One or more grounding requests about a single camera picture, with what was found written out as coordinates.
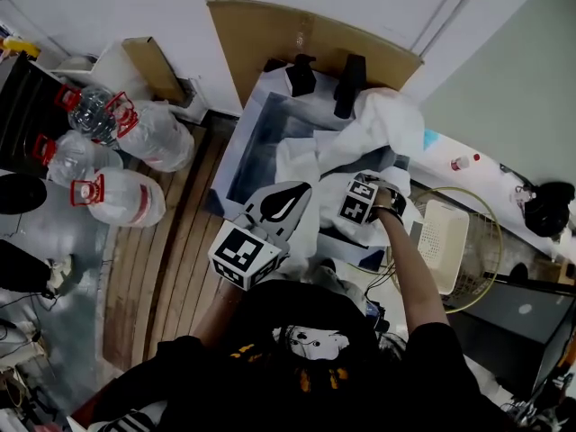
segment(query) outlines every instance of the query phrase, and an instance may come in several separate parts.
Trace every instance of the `red handle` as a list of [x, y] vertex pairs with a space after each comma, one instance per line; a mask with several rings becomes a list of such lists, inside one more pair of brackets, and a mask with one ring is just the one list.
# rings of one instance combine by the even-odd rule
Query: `red handle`
[[[80, 194], [85, 202], [76, 201], [76, 185], [81, 184]], [[82, 189], [87, 187], [88, 193], [82, 193]], [[87, 206], [96, 203], [101, 203], [104, 201], [104, 175], [100, 174], [95, 181], [82, 181], [75, 179], [70, 184], [70, 204], [72, 206]]]
[[134, 103], [128, 98], [126, 92], [120, 91], [105, 106], [118, 124], [118, 138], [126, 136], [138, 124], [138, 114], [134, 110]]
[[43, 134], [39, 134], [38, 138], [36, 138], [34, 149], [32, 150], [32, 156], [40, 160], [40, 162], [46, 166], [54, 157], [56, 148], [56, 142], [53, 139], [50, 139]]
[[62, 84], [54, 98], [54, 104], [62, 107], [66, 112], [73, 111], [79, 102], [80, 90], [66, 84]]

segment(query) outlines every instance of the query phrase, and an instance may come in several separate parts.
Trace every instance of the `cardboard sheet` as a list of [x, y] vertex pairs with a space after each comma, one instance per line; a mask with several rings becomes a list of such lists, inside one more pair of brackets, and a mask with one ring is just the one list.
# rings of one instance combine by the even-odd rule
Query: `cardboard sheet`
[[270, 58], [316, 57], [314, 70], [339, 77], [347, 55], [366, 57], [368, 83], [399, 90], [422, 64], [415, 54], [356, 27], [287, 6], [208, 0], [220, 45], [244, 106]]
[[185, 99], [184, 90], [152, 37], [126, 39], [122, 46], [158, 99], [175, 103], [181, 103]]

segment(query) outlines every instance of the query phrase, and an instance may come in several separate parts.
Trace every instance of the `cardboard box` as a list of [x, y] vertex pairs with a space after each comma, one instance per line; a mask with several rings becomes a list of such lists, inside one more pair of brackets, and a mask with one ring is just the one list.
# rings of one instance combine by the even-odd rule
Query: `cardboard box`
[[152, 92], [146, 80], [134, 67], [120, 41], [111, 43], [96, 63], [87, 70], [58, 68], [50, 72], [70, 78], [81, 86], [97, 85], [114, 94], [124, 91], [130, 99], [152, 99]]
[[208, 0], [207, 5], [242, 105], [270, 58], [294, 62], [305, 53], [317, 59], [312, 69], [339, 77], [348, 54], [362, 55], [368, 83], [395, 90], [422, 64], [387, 40], [314, 13], [250, 0]]
[[122, 42], [122, 47], [158, 99], [167, 99], [174, 103], [185, 100], [184, 90], [152, 37], [126, 39]]

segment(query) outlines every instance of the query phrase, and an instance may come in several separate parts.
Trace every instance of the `plastic water jug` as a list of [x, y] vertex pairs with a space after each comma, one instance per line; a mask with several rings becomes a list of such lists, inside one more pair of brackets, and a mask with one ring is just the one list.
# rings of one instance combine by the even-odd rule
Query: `plastic water jug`
[[118, 123], [117, 140], [125, 152], [157, 171], [184, 168], [194, 156], [194, 138], [165, 104], [115, 97], [110, 108]]
[[70, 186], [73, 206], [86, 205], [99, 221], [121, 227], [149, 227], [166, 212], [158, 183], [128, 169], [102, 168], [94, 178]]
[[123, 168], [121, 157], [111, 148], [95, 144], [75, 130], [56, 141], [39, 135], [33, 155], [48, 167], [47, 179], [66, 188], [75, 179], [94, 176], [100, 168]]
[[55, 103], [68, 112], [70, 126], [104, 146], [117, 147], [113, 132], [116, 120], [106, 105], [114, 95], [100, 86], [90, 85], [82, 90], [62, 85]]

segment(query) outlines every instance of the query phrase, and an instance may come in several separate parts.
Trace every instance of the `bracelet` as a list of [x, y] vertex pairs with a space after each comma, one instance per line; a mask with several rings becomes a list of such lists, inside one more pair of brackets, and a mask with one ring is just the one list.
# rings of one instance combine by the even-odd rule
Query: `bracelet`
[[385, 210], [386, 212], [392, 214], [398, 221], [400, 221], [400, 224], [403, 226], [404, 223], [402, 222], [402, 217], [392, 208], [389, 208], [387, 206], [384, 205], [372, 205], [372, 209], [376, 209], [376, 210]]

